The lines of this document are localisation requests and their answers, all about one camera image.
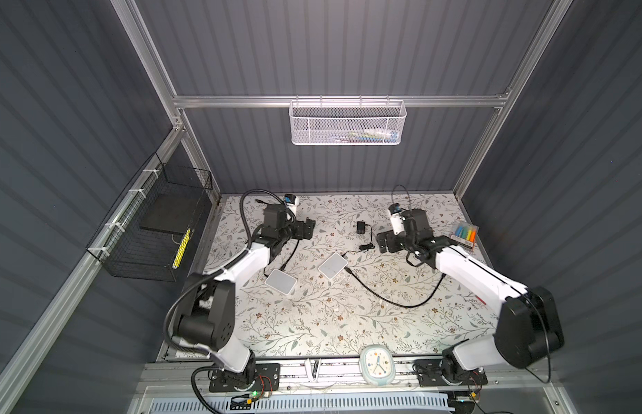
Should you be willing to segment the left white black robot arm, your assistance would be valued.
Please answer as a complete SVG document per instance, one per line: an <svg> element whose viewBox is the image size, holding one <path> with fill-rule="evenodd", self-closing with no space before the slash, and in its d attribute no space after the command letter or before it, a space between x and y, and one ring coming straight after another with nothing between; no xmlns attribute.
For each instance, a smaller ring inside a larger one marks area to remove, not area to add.
<svg viewBox="0 0 642 414"><path fill-rule="evenodd" d="M163 323L165 342L181 352L211 359L238 386L255 381L255 354L234 336L236 291L269 265L291 239L310 240L316 222L298 221L290 193L269 204L248 246L209 274L190 274Z"/></svg>

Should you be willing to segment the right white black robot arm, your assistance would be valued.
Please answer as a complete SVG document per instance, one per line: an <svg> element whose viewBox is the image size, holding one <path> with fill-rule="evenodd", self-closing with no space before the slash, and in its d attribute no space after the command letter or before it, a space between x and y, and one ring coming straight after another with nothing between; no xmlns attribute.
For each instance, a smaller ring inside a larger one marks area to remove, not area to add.
<svg viewBox="0 0 642 414"><path fill-rule="evenodd" d="M450 385L460 385L482 368L530 365L565 344L552 293L505 277L470 255L457 240L437 236L421 209L388 208L391 229L377 235L383 253L404 251L412 267L427 265L469 289L498 316L494 333L464 340L443 351L440 371Z"/></svg>

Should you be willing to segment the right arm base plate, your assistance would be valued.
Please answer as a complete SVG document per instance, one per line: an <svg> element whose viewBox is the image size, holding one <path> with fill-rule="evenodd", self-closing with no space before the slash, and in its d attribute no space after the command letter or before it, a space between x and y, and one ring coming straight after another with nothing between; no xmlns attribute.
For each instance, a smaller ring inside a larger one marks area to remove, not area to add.
<svg viewBox="0 0 642 414"><path fill-rule="evenodd" d="M466 371L442 359L418 359L412 364L412 371L419 386L486 386L488 379L482 368Z"/></svg>

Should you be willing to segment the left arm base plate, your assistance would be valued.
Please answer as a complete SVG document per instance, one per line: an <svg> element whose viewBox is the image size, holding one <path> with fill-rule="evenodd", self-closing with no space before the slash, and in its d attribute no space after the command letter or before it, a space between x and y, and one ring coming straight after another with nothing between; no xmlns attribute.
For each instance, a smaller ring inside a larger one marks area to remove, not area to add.
<svg viewBox="0 0 642 414"><path fill-rule="evenodd" d="M208 374L211 393L274 392L279 390L281 365L278 363L249 363L246 371L237 374L214 368Z"/></svg>

